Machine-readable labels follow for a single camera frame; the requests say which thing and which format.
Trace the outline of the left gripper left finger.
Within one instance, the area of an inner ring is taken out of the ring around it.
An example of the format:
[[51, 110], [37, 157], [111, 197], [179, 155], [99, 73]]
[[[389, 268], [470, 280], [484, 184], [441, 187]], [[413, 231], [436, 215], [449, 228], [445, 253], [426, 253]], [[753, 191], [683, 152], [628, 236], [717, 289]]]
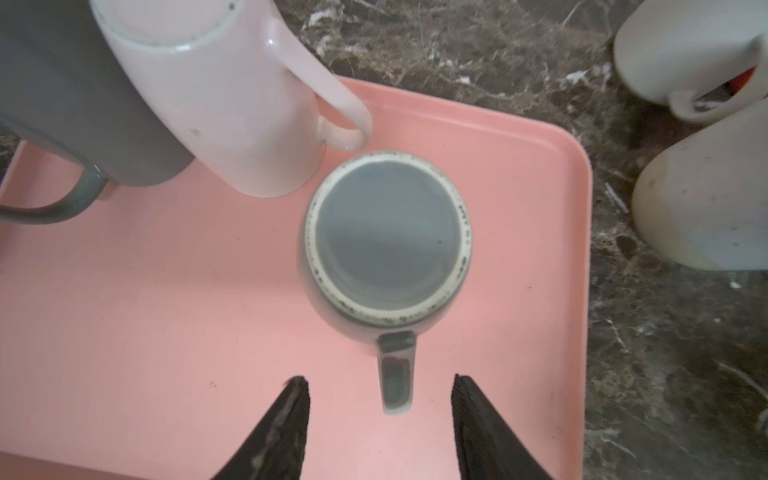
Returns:
[[248, 437], [213, 479], [299, 479], [310, 414], [309, 384], [291, 377]]

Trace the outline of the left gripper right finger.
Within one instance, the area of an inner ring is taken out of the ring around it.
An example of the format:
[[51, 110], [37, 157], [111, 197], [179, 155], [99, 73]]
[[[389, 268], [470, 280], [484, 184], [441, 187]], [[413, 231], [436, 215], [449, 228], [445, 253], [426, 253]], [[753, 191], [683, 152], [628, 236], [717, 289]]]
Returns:
[[461, 478], [552, 479], [471, 377], [454, 377], [451, 407]]

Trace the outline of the cream speckled mug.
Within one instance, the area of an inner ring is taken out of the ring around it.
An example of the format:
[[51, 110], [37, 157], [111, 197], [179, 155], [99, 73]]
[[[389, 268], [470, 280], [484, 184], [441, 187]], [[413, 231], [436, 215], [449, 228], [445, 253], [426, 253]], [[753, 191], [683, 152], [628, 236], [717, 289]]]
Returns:
[[701, 270], [767, 267], [767, 102], [679, 141], [643, 169], [631, 213], [660, 255]]

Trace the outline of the white mug red inside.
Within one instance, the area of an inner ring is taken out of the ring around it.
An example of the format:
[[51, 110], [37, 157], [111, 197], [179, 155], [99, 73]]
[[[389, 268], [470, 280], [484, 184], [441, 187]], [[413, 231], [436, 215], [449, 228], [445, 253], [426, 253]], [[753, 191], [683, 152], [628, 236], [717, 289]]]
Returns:
[[[767, 96], [767, 3], [647, 0], [619, 28], [613, 53], [637, 96], [683, 122], [710, 125]], [[729, 100], [696, 109], [698, 98], [748, 70]]]

